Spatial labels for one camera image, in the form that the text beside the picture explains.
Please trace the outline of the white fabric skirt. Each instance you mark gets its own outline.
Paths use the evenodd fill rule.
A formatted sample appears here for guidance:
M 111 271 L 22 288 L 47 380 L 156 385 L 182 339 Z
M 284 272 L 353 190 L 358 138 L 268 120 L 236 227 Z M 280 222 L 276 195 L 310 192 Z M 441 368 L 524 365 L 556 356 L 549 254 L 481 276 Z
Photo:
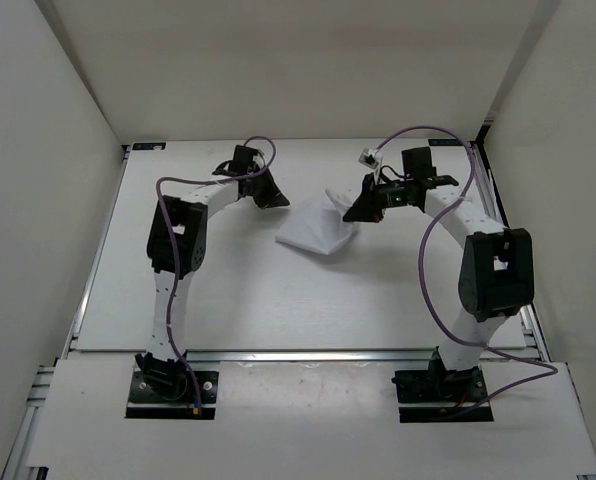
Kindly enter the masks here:
M 343 221 L 352 201 L 343 194 L 325 189 L 317 198 L 292 211 L 277 230 L 277 243 L 308 253 L 329 256 L 344 248 L 356 235 L 358 225 Z

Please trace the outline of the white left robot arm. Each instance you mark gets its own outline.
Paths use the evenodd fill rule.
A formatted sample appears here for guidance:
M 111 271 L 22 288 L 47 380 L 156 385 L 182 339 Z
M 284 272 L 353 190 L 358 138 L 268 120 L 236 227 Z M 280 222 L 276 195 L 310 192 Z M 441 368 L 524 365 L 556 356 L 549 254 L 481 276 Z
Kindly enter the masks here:
M 140 364 L 185 362 L 187 298 L 207 253 L 211 217 L 244 198 L 261 210 L 290 205 L 270 171 L 276 146 L 268 142 L 271 157 L 265 158 L 252 146 L 257 139 L 236 145 L 232 158 L 220 163 L 209 180 L 165 176 L 156 181 L 157 204 L 146 247 L 156 297 L 151 339 Z

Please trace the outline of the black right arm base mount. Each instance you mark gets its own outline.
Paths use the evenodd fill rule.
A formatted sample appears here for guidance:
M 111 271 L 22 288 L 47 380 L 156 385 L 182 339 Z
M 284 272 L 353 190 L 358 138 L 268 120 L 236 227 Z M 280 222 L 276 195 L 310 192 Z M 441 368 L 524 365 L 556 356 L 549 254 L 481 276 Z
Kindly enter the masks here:
M 440 358 L 432 358 L 426 370 L 396 370 L 391 378 L 396 389 L 401 423 L 492 422 L 485 401 L 488 395 L 482 369 L 447 370 Z

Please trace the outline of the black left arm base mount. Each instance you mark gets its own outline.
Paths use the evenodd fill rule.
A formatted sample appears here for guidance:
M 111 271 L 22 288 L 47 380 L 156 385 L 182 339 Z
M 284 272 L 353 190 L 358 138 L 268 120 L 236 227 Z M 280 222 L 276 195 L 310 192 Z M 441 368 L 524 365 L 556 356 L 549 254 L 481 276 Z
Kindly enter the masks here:
M 214 420 L 219 372 L 194 371 L 180 360 L 162 361 L 137 354 L 127 396 L 125 417 L 154 420 Z

